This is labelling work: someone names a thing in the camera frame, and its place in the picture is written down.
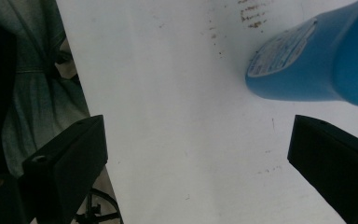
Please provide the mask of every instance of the blue bottle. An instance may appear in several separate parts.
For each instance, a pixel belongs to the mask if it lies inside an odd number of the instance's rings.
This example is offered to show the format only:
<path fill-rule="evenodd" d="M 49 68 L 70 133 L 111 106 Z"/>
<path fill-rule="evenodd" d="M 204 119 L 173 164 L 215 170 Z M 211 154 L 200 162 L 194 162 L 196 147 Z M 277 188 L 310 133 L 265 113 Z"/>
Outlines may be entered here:
<path fill-rule="evenodd" d="M 245 78 L 249 89 L 264 98 L 358 105 L 358 2 L 272 38 Z"/>

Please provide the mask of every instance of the table surface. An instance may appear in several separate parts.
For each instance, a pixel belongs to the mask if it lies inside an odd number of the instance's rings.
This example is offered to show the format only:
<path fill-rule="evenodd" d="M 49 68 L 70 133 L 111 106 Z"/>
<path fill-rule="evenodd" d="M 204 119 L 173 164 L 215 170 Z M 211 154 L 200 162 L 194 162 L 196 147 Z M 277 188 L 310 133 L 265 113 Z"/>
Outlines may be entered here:
<path fill-rule="evenodd" d="M 59 0 L 125 223 L 344 223 L 286 157 L 295 114 L 358 136 L 358 106 L 262 99 L 243 75 L 269 38 L 349 2 Z"/>

